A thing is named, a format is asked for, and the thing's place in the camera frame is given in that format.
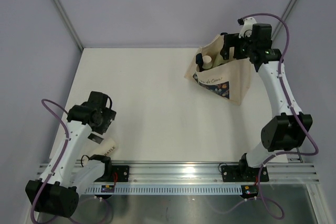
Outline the pale bottle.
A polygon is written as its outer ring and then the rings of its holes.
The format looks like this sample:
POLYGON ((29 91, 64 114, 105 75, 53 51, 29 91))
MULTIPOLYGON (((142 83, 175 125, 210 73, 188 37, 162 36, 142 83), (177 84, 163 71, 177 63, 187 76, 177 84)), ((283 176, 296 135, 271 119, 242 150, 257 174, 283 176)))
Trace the pale bottle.
POLYGON ((221 53, 219 52, 217 56, 215 57, 215 60, 213 61, 213 68, 216 68, 226 63, 228 63, 228 60, 225 60, 223 56, 221 55, 221 53))

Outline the beige canvas tote bag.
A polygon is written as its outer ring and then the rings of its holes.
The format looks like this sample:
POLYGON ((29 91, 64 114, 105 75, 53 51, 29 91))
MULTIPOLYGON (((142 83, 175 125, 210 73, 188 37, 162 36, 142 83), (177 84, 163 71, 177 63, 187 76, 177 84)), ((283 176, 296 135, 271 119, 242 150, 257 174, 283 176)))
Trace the beige canvas tote bag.
POLYGON ((214 61, 223 44, 224 36, 218 34, 208 45, 200 47, 184 77, 236 105, 241 105, 251 82, 252 66, 248 59, 234 59, 234 49, 231 48, 228 63, 209 70, 202 69, 202 56, 209 55, 214 61))

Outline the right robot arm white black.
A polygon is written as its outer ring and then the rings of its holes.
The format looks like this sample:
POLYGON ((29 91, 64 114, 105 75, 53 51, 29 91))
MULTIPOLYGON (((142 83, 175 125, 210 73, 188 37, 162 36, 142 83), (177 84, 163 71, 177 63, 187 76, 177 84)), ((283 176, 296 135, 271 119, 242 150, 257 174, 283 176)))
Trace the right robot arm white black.
POLYGON ((267 182, 266 163, 300 147, 313 120, 302 112, 293 97, 282 53, 272 48, 271 25, 257 23, 253 18, 240 20, 239 24, 239 33, 225 34, 221 55, 227 58, 233 49, 234 59, 249 59, 266 88, 272 118, 261 130, 260 143, 243 154, 238 164, 223 165, 221 175, 224 182, 267 182))

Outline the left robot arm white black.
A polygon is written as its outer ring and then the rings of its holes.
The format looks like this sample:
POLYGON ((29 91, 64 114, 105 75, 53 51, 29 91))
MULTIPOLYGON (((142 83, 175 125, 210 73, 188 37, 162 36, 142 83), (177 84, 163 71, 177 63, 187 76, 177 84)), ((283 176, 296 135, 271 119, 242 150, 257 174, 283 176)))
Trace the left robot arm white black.
POLYGON ((35 213, 70 218, 79 204, 79 198, 95 181, 112 180, 118 176, 113 171, 111 159, 105 155, 89 156, 87 164, 73 175, 77 157, 92 133, 104 134, 115 119, 112 99, 102 92, 90 92, 87 101, 74 105, 66 122, 60 121, 65 135, 47 168, 36 180, 29 180, 25 192, 31 203, 30 219, 37 223, 35 213))

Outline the cream bottle with lettering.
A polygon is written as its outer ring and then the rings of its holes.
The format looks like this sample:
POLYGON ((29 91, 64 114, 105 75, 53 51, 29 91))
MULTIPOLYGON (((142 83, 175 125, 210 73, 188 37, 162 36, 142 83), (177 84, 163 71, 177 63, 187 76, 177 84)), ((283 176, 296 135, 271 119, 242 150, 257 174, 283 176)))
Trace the cream bottle with lettering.
POLYGON ((104 139, 100 144, 98 144, 95 148, 93 148, 89 156, 92 155, 102 155, 102 156, 110 156, 118 147, 118 144, 112 138, 104 139))

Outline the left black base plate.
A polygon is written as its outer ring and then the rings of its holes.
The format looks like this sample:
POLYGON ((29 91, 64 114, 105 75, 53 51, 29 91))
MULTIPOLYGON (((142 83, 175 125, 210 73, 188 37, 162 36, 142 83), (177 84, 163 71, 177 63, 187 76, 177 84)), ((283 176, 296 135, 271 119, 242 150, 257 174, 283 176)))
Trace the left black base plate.
POLYGON ((128 165, 112 165, 108 169, 107 175, 102 179, 103 182, 126 183, 129 181, 128 165))

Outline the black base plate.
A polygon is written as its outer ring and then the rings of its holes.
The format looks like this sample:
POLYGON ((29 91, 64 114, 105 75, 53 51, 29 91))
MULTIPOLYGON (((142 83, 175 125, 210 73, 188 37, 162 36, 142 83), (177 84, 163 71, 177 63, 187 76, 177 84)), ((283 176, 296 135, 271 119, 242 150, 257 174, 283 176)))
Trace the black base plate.
POLYGON ((102 179, 103 182, 126 183, 129 181, 128 165, 112 165, 108 169, 107 175, 102 179))
POLYGON ((262 169, 260 177, 258 177, 259 168, 241 168, 239 165, 220 163, 218 170, 221 173, 223 182, 269 182, 266 167, 262 169))

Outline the aluminium mounting rail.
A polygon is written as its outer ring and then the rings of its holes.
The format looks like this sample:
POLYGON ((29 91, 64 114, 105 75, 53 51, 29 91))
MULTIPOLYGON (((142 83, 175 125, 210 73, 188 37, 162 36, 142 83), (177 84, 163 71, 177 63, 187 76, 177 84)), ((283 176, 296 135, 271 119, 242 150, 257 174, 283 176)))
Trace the aluminium mounting rail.
MULTIPOLYGON (((219 169, 228 169, 218 163, 169 163, 169 162, 113 162, 114 165, 129 166, 130 184, 219 184, 230 183, 227 174, 219 169)), ((310 163, 269 163, 265 172, 268 184, 317 184, 319 176, 310 163)))

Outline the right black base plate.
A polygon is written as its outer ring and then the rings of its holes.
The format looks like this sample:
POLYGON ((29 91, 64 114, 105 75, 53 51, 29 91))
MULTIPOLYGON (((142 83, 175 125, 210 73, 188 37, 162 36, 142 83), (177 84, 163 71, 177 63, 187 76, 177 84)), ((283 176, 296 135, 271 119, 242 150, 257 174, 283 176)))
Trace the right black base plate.
POLYGON ((266 167, 262 169, 260 177, 258 177, 259 168, 241 168, 239 165, 220 163, 218 170, 221 173, 223 182, 269 182, 266 167))

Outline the left aluminium frame post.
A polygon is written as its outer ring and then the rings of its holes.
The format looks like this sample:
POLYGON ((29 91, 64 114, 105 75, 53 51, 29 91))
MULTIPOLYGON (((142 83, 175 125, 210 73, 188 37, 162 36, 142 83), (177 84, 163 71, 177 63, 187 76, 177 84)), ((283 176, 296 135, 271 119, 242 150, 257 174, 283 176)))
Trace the left aluminium frame post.
POLYGON ((70 35, 71 39, 73 40, 73 42, 75 43, 75 45, 77 46, 77 48, 79 49, 80 52, 83 52, 84 50, 84 46, 83 43, 78 35, 78 33, 76 32, 63 4, 61 3, 61 0, 51 0, 52 4, 54 5, 60 19, 62 20, 65 28, 68 31, 68 34, 70 35))

